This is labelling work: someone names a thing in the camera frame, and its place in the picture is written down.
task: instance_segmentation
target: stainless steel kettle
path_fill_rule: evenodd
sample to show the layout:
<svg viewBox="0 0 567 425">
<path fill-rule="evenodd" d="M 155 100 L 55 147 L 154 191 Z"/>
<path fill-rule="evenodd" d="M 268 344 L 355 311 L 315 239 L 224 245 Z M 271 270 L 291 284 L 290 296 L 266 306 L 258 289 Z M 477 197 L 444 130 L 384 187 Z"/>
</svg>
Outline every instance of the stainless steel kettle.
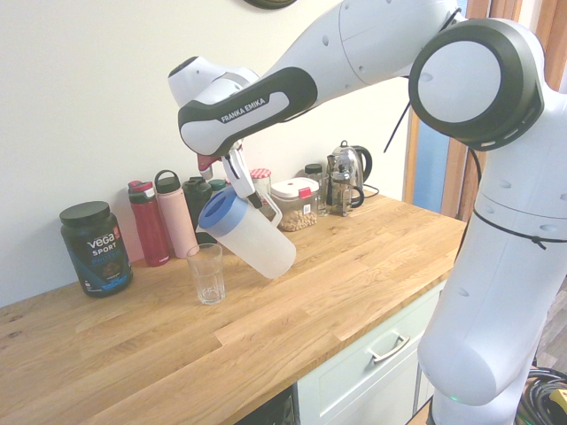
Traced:
<svg viewBox="0 0 567 425">
<path fill-rule="evenodd" d="M 372 171 L 372 155 L 362 146 L 349 146 L 343 140 L 337 148 L 327 157 L 327 174 L 333 172 L 348 172 L 351 175 L 351 186 L 362 189 L 364 182 Z M 327 205 L 332 205 L 331 179 L 327 190 Z"/>
</svg>

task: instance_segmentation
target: blue pitcher lid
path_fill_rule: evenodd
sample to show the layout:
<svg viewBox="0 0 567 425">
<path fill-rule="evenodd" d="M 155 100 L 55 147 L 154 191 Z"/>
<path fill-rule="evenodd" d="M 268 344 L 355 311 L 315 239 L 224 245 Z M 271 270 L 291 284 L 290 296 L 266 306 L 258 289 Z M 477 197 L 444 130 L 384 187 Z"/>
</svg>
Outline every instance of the blue pitcher lid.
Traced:
<svg viewBox="0 0 567 425">
<path fill-rule="evenodd" d="M 247 208 L 248 202 L 230 186 L 209 199 L 198 216 L 198 224 L 211 236 L 223 237 L 242 221 Z"/>
</svg>

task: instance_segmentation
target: container with nuts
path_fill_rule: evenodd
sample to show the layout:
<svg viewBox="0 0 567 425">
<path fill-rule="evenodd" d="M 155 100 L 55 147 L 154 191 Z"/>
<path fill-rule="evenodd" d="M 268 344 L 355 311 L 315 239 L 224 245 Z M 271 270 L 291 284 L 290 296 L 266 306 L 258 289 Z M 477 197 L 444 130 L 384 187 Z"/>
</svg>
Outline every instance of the container with nuts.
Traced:
<svg viewBox="0 0 567 425">
<path fill-rule="evenodd" d="M 317 222 L 318 191 L 319 183 L 305 177 L 273 184 L 272 198 L 283 215 L 278 227 L 286 232 L 295 232 L 314 225 Z"/>
</svg>

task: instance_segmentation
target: dishwasher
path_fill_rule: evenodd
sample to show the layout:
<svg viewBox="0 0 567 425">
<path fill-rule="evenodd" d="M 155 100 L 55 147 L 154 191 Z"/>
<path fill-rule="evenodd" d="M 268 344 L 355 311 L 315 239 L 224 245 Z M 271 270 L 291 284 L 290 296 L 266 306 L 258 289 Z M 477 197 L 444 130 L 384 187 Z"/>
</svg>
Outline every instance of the dishwasher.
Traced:
<svg viewBox="0 0 567 425">
<path fill-rule="evenodd" d="M 293 388 L 290 387 L 258 407 L 235 425 L 299 425 L 299 420 L 296 418 L 295 400 Z"/>
</svg>

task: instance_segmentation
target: yellow cable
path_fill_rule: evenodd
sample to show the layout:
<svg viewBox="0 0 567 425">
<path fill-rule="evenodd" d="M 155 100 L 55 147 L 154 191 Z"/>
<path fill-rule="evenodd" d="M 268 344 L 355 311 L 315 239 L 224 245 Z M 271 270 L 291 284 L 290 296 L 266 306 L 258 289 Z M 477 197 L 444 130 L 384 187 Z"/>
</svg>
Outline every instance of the yellow cable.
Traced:
<svg viewBox="0 0 567 425">
<path fill-rule="evenodd" d="M 567 390 L 553 390 L 551 394 L 549 394 L 549 399 L 555 401 L 567 414 Z"/>
</svg>

